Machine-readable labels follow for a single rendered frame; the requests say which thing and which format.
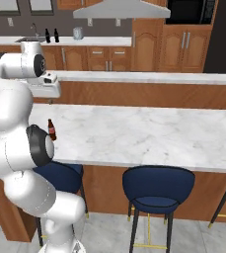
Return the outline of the black microwave oven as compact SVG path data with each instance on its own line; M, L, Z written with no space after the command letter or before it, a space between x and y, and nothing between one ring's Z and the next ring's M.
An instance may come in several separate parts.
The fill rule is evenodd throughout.
M168 0L169 25L210 25L216 0Z

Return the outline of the tall wooden cupboards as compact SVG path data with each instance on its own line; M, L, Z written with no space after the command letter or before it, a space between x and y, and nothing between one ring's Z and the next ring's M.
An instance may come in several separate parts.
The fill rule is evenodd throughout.
M163 19L132 21L132 71L201 73L211 25L166 25Z

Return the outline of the wooden marble-top dining counter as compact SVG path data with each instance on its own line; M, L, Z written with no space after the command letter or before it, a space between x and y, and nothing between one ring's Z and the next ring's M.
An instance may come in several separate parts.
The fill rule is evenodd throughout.
M226 110L165 109L35 104L31 124L52 119L57 141L54 158L97 167L111 198L122 190L120 171L135 165L174 165L204 176L221 195L226 180Z

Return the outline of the steel tap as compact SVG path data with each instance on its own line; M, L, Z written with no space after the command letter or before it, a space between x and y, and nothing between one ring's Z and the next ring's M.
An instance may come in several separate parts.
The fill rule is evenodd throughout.
M38 37L40 36L40 34L39 34L39 32L38 32L37 25L36 25L35 23L32 23L31 29L34 29L34 30L35 30L36 38L38 38Z

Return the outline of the wooden base cupboards run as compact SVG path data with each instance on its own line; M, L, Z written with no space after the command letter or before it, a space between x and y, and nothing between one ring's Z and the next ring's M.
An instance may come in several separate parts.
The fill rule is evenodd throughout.
M128 46L43 45L47 70L129 71L131 49Z

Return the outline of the grey range hood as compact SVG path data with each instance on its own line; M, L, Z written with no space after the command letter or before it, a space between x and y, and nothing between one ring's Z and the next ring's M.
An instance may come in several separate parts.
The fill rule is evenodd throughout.
M171 11L167 7L142 0L104 0L73 12L74 19L162 19L170 17Z

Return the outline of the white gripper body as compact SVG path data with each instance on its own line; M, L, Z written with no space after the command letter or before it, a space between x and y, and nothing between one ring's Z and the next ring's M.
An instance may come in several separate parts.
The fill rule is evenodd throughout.
M38 98L59 98L61 87L58 81L54 83L29 84L33 96Z

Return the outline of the grey framed window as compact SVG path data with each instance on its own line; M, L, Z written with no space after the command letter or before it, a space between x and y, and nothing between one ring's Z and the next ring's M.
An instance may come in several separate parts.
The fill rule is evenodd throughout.
M19 16L18 0L0 0L0 16Z
M51 16L53 7L51 0L29 0L33 16Z

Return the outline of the wooden wall cupboards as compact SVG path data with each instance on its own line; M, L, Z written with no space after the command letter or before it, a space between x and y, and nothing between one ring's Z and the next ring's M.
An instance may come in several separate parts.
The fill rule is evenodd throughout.
M57 8L59 10L78 10L101 3L102 1L103 0L57 0Z

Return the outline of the wooden marble-top kitchen island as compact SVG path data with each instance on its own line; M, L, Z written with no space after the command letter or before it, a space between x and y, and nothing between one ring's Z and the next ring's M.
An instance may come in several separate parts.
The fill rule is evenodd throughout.
M53 104L226 110L226 74L58 71ZM48 104L52 98L35 98Z

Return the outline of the small brown bottle red label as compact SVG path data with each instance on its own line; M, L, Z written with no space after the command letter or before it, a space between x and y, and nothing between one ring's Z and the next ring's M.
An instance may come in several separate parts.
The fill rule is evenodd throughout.
M51 119L48 119L48 134L53 141L56 140L55 127Z

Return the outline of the black fridge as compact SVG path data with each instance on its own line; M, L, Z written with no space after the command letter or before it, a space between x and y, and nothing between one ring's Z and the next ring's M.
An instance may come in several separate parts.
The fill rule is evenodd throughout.
M219 0L204 73L226 74L226 0Z

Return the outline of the steel sink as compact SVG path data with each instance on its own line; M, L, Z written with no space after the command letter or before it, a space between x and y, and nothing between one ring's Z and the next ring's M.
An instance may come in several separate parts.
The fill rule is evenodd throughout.
M24 38L21 38L19 40L16 40L15 42L45 42L46 39L43 38L43 37L24 37Z

